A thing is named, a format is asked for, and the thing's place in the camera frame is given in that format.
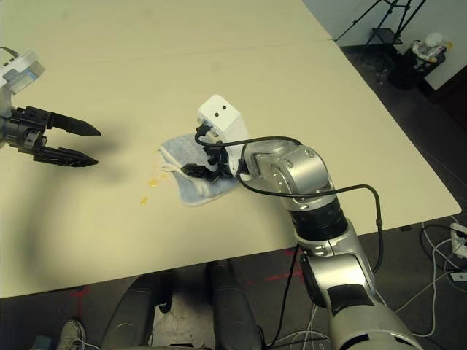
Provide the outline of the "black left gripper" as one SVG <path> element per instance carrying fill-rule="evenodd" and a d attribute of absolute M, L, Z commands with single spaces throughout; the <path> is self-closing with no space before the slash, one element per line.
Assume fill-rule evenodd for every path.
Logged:
<path fill-rule="evenodd" d="M 100 136 L 101 132 L 86 121 L 36 107 L 11 109 L 10 117 L 1 116 L 1 142 L 18 152 L 33 155 L 33 160 L 65 167 L 87 167 L 98 163 L 92 157 L 63 147 L 46 147 L 47 128 L 59 128 L 80 136 Z"/>

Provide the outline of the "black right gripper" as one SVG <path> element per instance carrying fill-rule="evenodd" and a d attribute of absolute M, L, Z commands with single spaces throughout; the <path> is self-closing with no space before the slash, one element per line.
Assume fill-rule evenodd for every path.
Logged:
<path fill-rule="evenodd" d="M 208 168 L 195 163 L 188 163 L 181 167 L 181 171 L 193 178 L 206 178 L 208 182 L 216 182 L 218 179 L 232 179 L 232 174 L 228 164 L 228 153 L 225 147 L 205 147 L 208 156 L 208 164 L 215 167 L 215 170 L 208 173 Z"/>

